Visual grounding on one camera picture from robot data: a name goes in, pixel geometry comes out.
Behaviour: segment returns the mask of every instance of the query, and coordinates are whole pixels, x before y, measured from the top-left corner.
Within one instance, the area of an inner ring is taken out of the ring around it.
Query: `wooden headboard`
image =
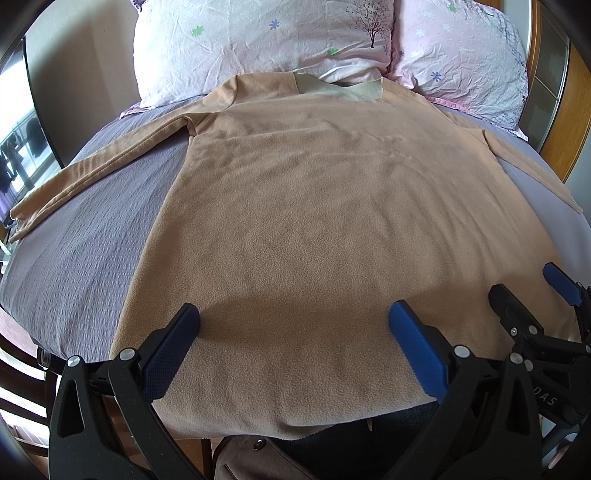
[[[479,4],[495,7],[498,10],[503,10],[503,0],[478,0]]]

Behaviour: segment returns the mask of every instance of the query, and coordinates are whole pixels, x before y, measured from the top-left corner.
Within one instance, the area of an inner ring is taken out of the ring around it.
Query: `metal screw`
[[[135,356],[135,350],[132,348],[125,348],[121,350],[119,358],[122,360],[131,360]]]
[[[470,349],[467,346],[458,345],[453,349],[453,353],[460,358],[468,358],[470,356]]]
[[[515,365],[521,365],[523,363],[523,357],[515,352],[509,355],[509,360],[511,360]]]
[[[80,357],[78,355],[71,356],[68,359],[68,367],[75,367],[80,363]]]

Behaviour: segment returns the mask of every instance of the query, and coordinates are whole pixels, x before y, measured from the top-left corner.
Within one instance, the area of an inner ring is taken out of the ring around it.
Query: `wall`
[[[574,201],[583,208],[585,218],[591,223],[591,135],[587,136],[579,159],[566,180],[566,186],[570,188]]]
[[[101,127],[139,101],[136,20],[128,0],[55,0],[27,32],[31,90],[65,164]]]
[[[531,36],[531,0],[504,0],[503,12],[517,27],[527,58]]]

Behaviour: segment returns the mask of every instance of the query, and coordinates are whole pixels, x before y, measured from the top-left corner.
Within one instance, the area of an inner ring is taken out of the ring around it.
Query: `pillow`
[[[391,0],[147,0],[134,38],[141,106],[204,95],[241,73],[379,79],[393,22]]]
[[[510,130],[528,95],[517,28],[473,0],[395,0],[387,78],[428,100]]]

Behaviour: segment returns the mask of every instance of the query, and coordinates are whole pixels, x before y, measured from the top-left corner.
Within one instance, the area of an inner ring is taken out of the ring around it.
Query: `tree print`
[[[384,38],[388,35],[390,20],[386,0],[353,0],[353,4],[347,7],[347,13],[351,17],[349,26],[366,32],[371,48],[375,48],[376,35]]]

